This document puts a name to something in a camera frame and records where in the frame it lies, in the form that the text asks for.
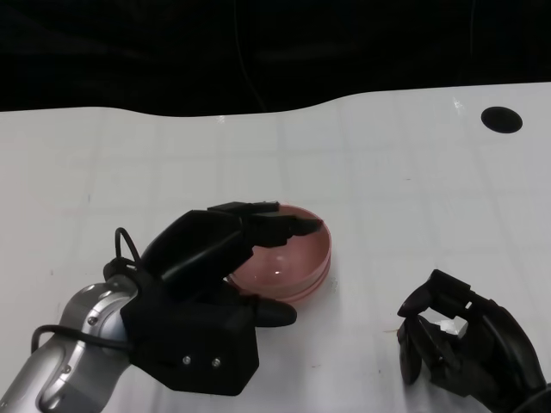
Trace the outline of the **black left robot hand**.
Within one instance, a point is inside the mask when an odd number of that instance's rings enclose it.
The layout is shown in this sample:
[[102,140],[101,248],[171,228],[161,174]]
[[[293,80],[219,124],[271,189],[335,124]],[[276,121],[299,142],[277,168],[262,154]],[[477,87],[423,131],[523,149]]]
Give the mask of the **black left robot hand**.
[[255,248],[310,241],[324,228],[322,219],[291,213],[277,201],[229,202],[185,213],[147,246],[141,264],[176,302],[243,306],[252,310],[256,326],[282,327],[296,321],[291,305],[241,293],[226,277],[252,259]]

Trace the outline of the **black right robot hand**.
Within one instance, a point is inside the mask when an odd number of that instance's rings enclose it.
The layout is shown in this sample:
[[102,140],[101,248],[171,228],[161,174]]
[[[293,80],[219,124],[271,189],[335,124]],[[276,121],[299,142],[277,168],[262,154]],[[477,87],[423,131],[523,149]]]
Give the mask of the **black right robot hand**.
[[517,320],[438,269],[404,301],[397,332],[401,376],[472,397],[491,412],[548,412],[550,384]]

